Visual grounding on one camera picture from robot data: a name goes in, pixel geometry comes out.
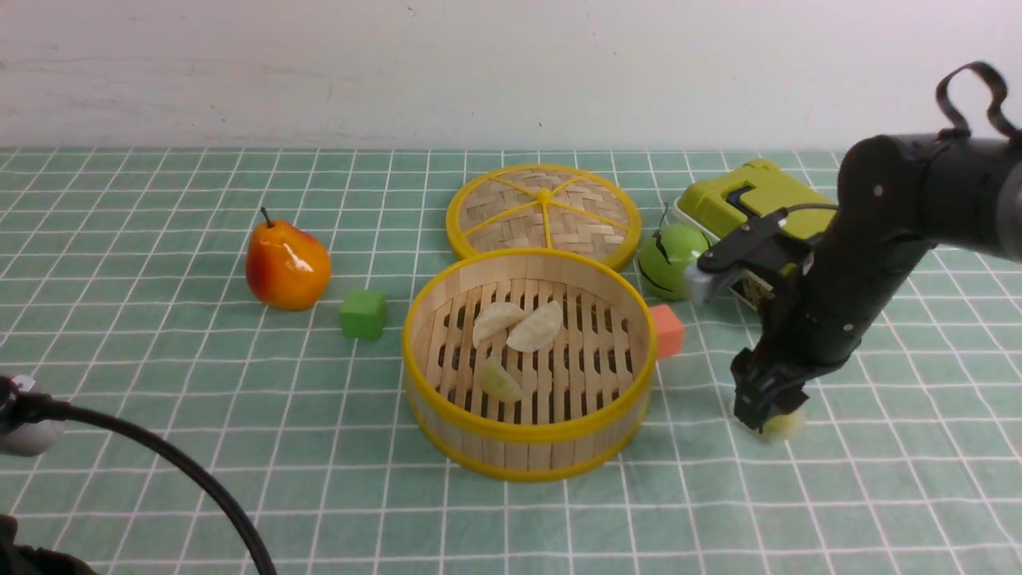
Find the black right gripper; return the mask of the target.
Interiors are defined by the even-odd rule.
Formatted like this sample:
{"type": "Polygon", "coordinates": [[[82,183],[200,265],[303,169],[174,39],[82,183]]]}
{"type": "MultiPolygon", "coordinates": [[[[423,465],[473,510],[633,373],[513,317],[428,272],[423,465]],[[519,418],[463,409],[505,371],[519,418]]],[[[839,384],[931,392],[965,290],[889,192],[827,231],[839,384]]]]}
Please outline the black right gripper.
{"type": "Polygon", "coordinates": [[[887,274],[878,270],[815,263],[795,287],[796,299],[771,303],[755,349],[731,364],[733,414],[756,434],[799,411],[806,383],[843,367],[887,304],[887,274]]]}

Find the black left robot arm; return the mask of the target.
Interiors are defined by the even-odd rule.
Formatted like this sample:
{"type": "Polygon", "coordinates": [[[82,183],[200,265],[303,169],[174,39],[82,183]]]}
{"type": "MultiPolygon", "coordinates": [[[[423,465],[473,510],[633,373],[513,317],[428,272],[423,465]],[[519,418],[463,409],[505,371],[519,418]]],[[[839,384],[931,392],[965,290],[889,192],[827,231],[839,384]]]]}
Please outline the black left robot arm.
{"type": "Polygon", "coordinates": [[[69,554],[19,545],[18,521],[1,514],[1,574],[97,574],[84,561],[69,554]]]}

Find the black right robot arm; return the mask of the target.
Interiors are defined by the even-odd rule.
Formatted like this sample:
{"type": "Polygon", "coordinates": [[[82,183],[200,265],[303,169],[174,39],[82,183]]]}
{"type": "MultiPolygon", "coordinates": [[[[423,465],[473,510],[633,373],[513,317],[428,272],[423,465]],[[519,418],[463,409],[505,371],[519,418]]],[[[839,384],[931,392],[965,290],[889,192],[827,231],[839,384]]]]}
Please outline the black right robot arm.
{"type": "Polygon", "coordinates": [[[992,94],[979,138],[939,81],[936,103],[949,126],[934,134],[878,135],[847,150],[838,204],[812,243],[782,233],[791,208],[747,221],[723,237],[718,266],[755,272],[773,295],[760,307],[762,336],[731,361],[734,414],[763,432],[806,401],[803,387],[858,349],[924,255],[938,244],[1020,259],[1020,131],[1001,110],[1004,78],[984,61],[964,65],[992,94]]]}

